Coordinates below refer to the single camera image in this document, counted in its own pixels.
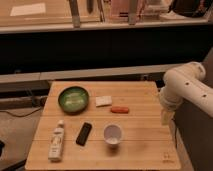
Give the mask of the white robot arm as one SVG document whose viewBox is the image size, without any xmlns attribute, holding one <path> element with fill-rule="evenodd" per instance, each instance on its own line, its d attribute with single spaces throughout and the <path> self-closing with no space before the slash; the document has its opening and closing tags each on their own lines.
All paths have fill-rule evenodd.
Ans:
<svg viewBox="0 0 213 171">
<path fill-rule="evenodd" d="M 163 76 L 164 86 L 159 92 L 161 123 L 168 125 L 175 111 L 186 99 L 213 118 L 213 88 L 205 85 L 204 66 L 189 62 L 167 70 Z"/>
</svg>

